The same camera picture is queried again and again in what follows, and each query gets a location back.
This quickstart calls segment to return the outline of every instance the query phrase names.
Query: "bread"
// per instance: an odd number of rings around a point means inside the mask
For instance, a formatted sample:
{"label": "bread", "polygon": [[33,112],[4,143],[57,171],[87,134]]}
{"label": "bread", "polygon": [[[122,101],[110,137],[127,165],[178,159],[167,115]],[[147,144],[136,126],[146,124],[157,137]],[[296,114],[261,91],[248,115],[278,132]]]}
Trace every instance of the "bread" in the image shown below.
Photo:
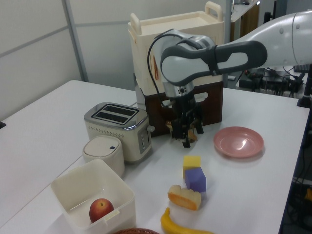
{"label": "bread", "polygon": [[180,185],[173,185],[169,189],[168,198],[174,204],[186,209],[196,211],[201,203],[201,194],[192,189],[181,188]]}

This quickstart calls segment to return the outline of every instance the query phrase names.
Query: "wooden basket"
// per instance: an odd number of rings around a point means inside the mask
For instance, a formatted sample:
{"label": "wooden basket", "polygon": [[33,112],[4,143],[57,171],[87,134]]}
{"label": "wooden basket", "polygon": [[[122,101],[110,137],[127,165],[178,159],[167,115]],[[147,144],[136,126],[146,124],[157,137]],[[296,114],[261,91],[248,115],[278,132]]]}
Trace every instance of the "wooden basket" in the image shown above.
{"label": "wooden basket", "polygon": [[114,234],[159,234],[159,233],[145,228],[128,228],[120,230]]}

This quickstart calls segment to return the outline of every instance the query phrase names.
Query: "red apple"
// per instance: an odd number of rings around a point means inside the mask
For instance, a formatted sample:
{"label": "red apple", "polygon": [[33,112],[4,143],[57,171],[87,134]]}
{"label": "red apple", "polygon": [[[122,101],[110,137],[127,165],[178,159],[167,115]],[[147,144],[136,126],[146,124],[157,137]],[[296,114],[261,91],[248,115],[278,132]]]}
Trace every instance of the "red apple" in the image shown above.
{"label": "red apple", "polygon": [[105,215],[107,215],[109,212],[113,210],[114,210],[114,207],[109,200],[105,198],[99,198],[95,200],[91,204],[90,211],[89,211],[91,222],[94,223],[95,221],[104,217]]}

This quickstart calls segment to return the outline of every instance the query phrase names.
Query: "pink plate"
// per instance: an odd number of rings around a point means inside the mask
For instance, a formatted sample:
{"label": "pink plate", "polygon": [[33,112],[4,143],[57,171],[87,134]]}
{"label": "pink plate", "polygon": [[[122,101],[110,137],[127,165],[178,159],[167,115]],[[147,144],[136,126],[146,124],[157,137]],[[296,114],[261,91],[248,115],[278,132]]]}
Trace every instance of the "pink plate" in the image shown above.
{"label": "pink plate", "polygon": [[251,157],[263,148],[262,136],[249,128],[228,127],[214,136],[214,146],[231,157]]}

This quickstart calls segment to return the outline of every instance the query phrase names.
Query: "banana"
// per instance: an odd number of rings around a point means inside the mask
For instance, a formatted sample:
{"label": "banana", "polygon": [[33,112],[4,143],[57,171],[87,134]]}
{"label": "banana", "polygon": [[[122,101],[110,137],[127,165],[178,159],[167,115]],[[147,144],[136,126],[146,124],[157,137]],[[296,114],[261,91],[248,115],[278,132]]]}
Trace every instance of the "banana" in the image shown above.
{"label": "banana", "polygon": [[170,209],[167,207],[165,213],[160,219],[161,226],[166,234],[214,234],[209,231],[189,229],[179,226],[171,220],[169,214]]}

